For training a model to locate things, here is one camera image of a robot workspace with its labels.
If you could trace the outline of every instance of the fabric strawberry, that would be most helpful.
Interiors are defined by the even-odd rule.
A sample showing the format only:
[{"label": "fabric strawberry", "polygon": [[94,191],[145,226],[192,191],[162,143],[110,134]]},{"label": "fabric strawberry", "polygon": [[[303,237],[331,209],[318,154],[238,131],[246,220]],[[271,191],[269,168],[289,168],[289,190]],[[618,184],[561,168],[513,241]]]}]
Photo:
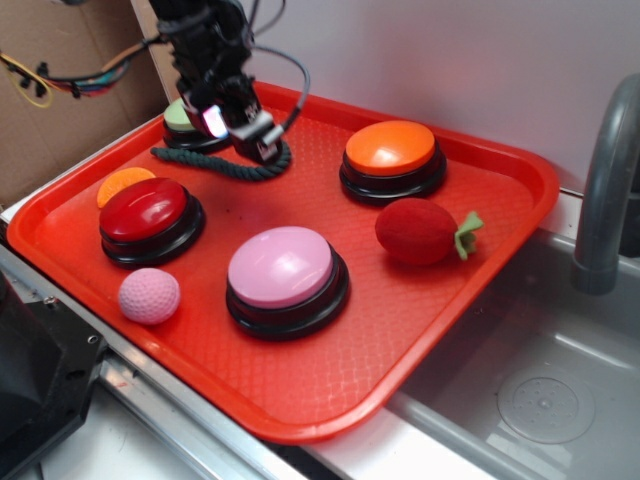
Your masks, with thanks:
[{"label": "fabric strawberry", "polygon": [[471,212],[458,224],[440,205],[426,199],[405,198],[387,205],[376,221],[376,236],[395,259],[411,265],[431,265],[454,248],[462,260],[475,252],[475,230],[484,223]]}]

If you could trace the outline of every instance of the sink drain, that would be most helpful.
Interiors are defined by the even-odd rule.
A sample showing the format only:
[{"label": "sink drain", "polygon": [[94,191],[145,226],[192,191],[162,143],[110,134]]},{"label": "sink drain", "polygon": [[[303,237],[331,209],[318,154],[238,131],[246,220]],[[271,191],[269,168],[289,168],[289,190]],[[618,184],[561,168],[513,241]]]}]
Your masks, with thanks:
[{"label": "sink drain", "polygon": [[498,410],[507,425],[538,443],[564,443],[591,426],[595,402],[587,386],[551,367],[520,370],[498,392]]}]

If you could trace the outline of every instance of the white wall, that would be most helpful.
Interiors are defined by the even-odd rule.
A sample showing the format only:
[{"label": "white wall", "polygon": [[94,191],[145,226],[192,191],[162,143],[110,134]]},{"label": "white wall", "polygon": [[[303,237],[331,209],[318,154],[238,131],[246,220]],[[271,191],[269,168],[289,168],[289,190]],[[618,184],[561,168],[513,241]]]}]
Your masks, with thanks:
[{"label": "white wall", "polygon": [[[316,95],[524,148],[582,191],[611,93],[640,71],[640,1],[290,0],[256,40],[302,60]],[[263,53],[248,70],[301,86]]]}]

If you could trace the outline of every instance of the stainless steel sink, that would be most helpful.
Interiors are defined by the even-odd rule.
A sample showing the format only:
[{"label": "stainless steel sink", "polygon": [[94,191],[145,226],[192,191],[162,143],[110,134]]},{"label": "stainless steel sink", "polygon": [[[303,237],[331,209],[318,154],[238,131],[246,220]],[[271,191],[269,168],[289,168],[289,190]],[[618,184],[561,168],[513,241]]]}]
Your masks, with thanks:
[{"label": "stainless steel sink", "polygon": [[389,408],[499,478],[640,478],[640,268],[575,291],[538,231]]}]

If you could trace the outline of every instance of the pink button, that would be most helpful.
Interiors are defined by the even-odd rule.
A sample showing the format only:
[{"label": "pink button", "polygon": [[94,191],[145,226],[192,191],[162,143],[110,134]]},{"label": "pink button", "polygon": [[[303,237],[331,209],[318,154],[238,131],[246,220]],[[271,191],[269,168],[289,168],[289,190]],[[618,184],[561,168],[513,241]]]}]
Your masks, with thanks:
[{"label": "pink button", "polygon": [[332,267],[331,248],[320,234],[303,227],[280,227],[245,242],[231,259],[228,279],[245,303],[280,309],[318,293]]}]

